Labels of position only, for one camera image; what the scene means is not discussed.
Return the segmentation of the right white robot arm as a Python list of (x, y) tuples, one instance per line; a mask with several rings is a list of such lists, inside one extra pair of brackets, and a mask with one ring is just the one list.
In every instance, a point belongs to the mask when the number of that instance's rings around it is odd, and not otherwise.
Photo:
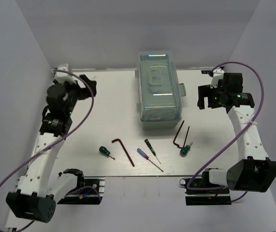
[(207, 169), (208, 176), (201, 181), (202, 189), (214, 192), (219, 186), (230, 190), (266, 192), (276, 177), (276, 161), (269, 159), (258, 132), (252, 122), (255, 103), (250, 93), (243, 92), (241, 73), (216, 69), (211, 84), (198, 87), (198, 107), (223, 107), (232, 122), (237, 137), (238, 162), (225, 170)]

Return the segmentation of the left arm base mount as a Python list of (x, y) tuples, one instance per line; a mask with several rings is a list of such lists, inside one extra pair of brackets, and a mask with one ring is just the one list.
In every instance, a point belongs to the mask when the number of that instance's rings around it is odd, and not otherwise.
[(75, 194), (71, 194), (61, 199), (59, 205), (99, 205), (103, 198), (105, 178), (104, 177), (85, 177), (85, 186), (91, 186), (92, 188), (85, 188), (79, 190)]

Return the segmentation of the medium red hex key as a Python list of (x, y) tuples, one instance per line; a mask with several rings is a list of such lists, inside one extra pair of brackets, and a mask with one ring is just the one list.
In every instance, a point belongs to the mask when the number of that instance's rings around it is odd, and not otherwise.
[(180, 149), (182, 148), (182, 146), (180, 144), (176, 143), (176, 139), (177, 139), (177, 137), (178, 137), (178, 135), (179, 135), (182, 127), (183, 127), (184, 122), (185, 121), (183, 120), (182, 123), (181, 123), (181, 125), (180, 125), (180, 127), (179, 127), (179, 129), (177, 130), (177, 133), (176, 133), (174, 139), (173, 139), (173, 145), (175, 145), (177, 148), (180, 148)]

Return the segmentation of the black green precision screwdriver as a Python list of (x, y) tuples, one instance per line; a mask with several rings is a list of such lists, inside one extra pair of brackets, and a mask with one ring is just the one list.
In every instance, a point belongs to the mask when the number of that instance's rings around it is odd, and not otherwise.
[(159, 162), (159, 164), (161, 164), (161, 162), (159, 161), (159, 159), (157, 158), (157, 154), (154, 150), (154, 148), (152, 147), (152, 145), (150, 144), (148, 139), (144, 140), (145, 144), (147, 145), (147, 147), (150, 149), (151, 153), (153, 154), (153, 156), (157, 159), (157, 161)]

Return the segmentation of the blue handle screwdriver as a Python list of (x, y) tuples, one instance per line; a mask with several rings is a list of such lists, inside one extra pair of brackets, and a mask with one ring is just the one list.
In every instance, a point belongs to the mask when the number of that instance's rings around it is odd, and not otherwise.
[(137, 149), (137, 153), (143, 157), (145, 160), (149, 161), (151, 164), (153, 164), (157, 169), (159, 169), (161, 172), (163, 172), (163, 170), (158, 166), (156, 165), (152, 160), (149, 159), (149, 156), (141, 149)]

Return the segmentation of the green plastic toolbox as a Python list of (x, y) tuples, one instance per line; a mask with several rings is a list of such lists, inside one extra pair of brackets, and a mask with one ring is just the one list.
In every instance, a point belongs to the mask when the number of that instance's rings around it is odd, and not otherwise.
[(138, 112), (144, 130), (173, 129), (182, 119), (181, 90), (170, 51), (138, 53)]

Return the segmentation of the green stubby screwdriver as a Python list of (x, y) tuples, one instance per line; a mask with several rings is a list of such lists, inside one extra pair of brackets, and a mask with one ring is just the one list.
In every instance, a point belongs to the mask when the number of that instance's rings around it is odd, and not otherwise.
[(112, 158), (113, 160), (116, 160), (115, 157), (113, 157), (111, 155), (111, 152), (104, 146), (100, 146), (99, 148), (99, 152), (102, 154), (102, 155), (105, 155), (106, 157), (109, 157), (109, 158)]
[(189, 145), (186, 145), (183, 148), (181, 148), (180, 155), (183, 156), (183, 157), (186, 156), (187, 153), (190, 151), (192, 144), (193, 143), (190, 143)]

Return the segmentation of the thin red hex key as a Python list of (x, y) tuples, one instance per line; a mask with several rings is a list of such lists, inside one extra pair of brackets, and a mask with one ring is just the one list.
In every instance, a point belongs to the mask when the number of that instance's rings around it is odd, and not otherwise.
[(186, 142), (187, 142), (187, 138), (188, 138), (189, 129), (190, 129), (190, 126), (188, 126), (188, 128), (187, 128), (186, 136), (185, 136), (185, 139), (184, 139), (184, 142), (183, 142), (183, 146), (182, 146), (181, 148), (184, 148), (184, 147), (186, 146)]

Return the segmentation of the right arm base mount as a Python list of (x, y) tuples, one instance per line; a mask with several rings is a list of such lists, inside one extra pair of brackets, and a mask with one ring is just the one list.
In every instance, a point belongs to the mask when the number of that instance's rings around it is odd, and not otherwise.
[(185, 189), (186, 206), (210, 206), (210, 205), (231, 205), (230, 191), (227, 188), (216, 190), (190, 190), (187, 183), (190, 178), (182, 178), (179, 181), (180, 187)]

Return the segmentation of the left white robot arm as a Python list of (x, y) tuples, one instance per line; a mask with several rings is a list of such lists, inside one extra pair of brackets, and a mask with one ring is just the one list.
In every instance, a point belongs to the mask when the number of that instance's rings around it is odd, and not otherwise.
[(87, 87), (80, 87), (76, 80), (67, 76), (64, 80), (54, 80), (47, 89), (47, 105), (43, 110), (35, 155), (17, 190), (6, 197), (6, 203), (17, 218), (48, 223), (61, 199), (85, 188), (84, 175), (79, 169), (68, 168), (54, 183), (48, 183), (57, 155), (69, 134), (76, 103), (97, 94), (96, 81), (86, 75), (80, 78)]

